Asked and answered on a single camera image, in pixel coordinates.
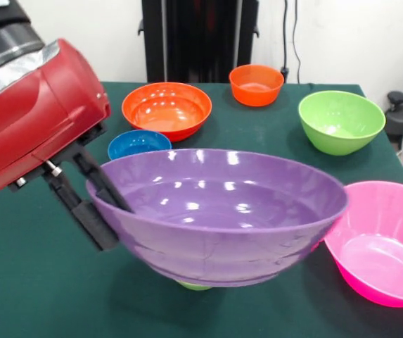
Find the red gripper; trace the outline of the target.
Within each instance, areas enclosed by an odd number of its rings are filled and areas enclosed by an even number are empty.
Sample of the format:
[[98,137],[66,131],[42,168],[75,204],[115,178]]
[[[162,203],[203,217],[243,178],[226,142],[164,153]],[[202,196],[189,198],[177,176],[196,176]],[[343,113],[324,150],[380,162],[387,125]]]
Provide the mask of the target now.
[[[36,69],[0,70],[0,190],[49,160],[110,115],[108,95],[91,66],[65,39],[46,46],[52,57]],[[104,202],[133,213],[102,167],[84,147],[72,157],[80,173]],[[63,170],[45,165],[50,190],[100,251],[118,243],[117,235],[92,202],[81,199]]]

